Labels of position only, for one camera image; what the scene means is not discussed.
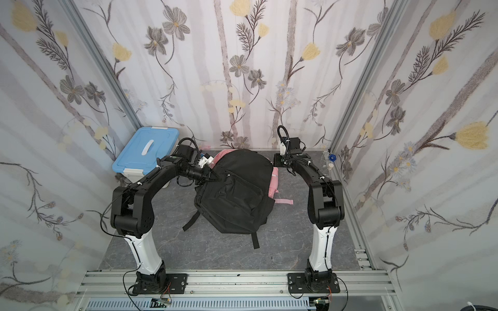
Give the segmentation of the aluminium frame rail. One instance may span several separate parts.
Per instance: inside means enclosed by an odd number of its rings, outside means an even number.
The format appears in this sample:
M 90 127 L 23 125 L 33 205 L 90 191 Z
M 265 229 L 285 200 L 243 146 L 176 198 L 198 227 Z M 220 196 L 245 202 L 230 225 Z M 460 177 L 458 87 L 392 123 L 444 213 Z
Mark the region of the aluminium frame rail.
M 87 272 L 70 310 L 402 310 L 382 270 L 338 271 L 307 285 L 298 271 L 170 270 L 160 294 L 132 293 L 133 273 Z

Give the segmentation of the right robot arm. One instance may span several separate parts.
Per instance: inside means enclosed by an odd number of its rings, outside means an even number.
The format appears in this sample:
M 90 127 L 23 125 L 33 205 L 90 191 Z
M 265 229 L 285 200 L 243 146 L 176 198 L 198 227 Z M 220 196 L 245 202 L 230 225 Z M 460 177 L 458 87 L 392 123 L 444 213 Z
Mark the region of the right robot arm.
M 339 293 L 339 282 L 331 263 L 333 241 L 345 218 L 344 193 L 341 182 L 327 177 L 306 154 L 281 155 L 273 158 L 275 167 L 287 168 L 299 175 L 308 186 L 307 213 L 313 225 L 311 253 L 303 273 L 303 289 L 290 285 L 292 292 Z

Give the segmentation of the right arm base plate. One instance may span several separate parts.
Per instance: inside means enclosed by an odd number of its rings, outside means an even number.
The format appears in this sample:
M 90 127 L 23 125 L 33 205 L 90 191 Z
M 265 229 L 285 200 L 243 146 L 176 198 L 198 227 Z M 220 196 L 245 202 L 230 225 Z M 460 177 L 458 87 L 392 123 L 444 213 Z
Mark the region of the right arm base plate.
M 341 292 L 337 275 L 333 272 L 288 273 L 290 294 L 338 294 Z

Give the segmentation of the pink backpack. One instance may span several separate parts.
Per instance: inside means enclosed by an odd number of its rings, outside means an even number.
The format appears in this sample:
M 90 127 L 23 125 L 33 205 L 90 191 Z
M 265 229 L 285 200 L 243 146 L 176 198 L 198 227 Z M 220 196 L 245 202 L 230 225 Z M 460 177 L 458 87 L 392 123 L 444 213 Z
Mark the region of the pink backpack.
M 236 149 L 226 149 L 220 151 L 213 159 L 213 161 L 210 163 L 210 168 L 214 168 L 214 166 L 221 160 L 222 157 L 225 155 L 236 151 Z M 292 206 L 294 204 L 293 200 L 290 199 L 283 199 L 283 198 L 275 198 L 275 194 L 279 193 L 278 190 L 278 185 L 279 185 L 279 172 L 278 168 L 274 167 L 271 175 L 271 182 L 268 190 L 268 197 L 272 198 L 275 200 L 277 204 L 286 204 Z

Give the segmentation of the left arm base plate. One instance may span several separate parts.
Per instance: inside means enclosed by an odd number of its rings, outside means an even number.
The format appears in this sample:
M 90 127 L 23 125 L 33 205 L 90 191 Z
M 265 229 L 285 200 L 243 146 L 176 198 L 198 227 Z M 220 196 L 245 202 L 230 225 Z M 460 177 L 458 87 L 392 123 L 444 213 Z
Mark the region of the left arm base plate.
M 187 284 L 188 274 L 186 273 L 159 273 L 157 275 L 137 273 L 137 279 L 132 287 L 131 295 L 184 294 Z

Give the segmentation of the white box with blue lid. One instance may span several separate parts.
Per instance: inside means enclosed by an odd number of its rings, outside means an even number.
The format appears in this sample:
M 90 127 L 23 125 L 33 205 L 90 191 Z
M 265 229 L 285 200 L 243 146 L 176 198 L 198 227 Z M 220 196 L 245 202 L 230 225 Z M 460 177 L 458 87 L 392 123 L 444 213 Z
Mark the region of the white box with blue lid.
M 178 143 L 179 130 L 166 127 L 142 127 L 112 165 L 132 183 L 141 180 L 157 166 L 156 159 L 169 156 Z

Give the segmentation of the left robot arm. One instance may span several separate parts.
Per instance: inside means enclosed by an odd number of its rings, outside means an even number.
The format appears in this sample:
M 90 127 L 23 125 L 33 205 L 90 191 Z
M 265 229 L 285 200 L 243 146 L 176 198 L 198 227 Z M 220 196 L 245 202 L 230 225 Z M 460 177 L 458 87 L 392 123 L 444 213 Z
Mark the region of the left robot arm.
M 168 155 L 157 159 L 153 170 L 127 187 L 117 187 L 111 203 L 111 226 L 118 237 L 124 238 L 137 263 L 136 281 L 131 295 L 163 294 L 174 282 L 165 269 L 151 233 L 155 215 L 152 200 L 155 195 L 177 177 L 186 177 L 196 184 L 215 181 L 210 165 L 214 157 L 205 154 L 191 163 L 185 154 Z

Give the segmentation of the black backpack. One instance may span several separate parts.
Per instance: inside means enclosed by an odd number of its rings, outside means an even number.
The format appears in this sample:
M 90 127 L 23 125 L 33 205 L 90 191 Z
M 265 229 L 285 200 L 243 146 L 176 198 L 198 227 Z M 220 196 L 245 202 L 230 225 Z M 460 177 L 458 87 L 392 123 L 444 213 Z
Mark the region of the black backpack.
M 273 171 L 271 161 L 252 150 L 219 152 L 211 167 L 218 179 L 195 188 L 197 212 L 182 229 L 187 231 L 203 216 L 220 233 L 250 235 L 258 249 L 258 229 L 275 205 L 269 195 Z

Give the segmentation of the clear bottle with blue cap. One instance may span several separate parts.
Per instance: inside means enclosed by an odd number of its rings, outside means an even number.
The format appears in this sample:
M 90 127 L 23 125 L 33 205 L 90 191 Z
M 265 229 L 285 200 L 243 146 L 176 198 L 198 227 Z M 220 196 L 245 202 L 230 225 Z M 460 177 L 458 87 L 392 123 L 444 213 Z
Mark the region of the clear bottle with blue cap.
M 331 180 L 336 180 L 335 177 L 335 161 L 331 160 L 330 153 L 327 150 L 322 152 L 320 157 L 319 168 L 324 176 L 329 177 Z

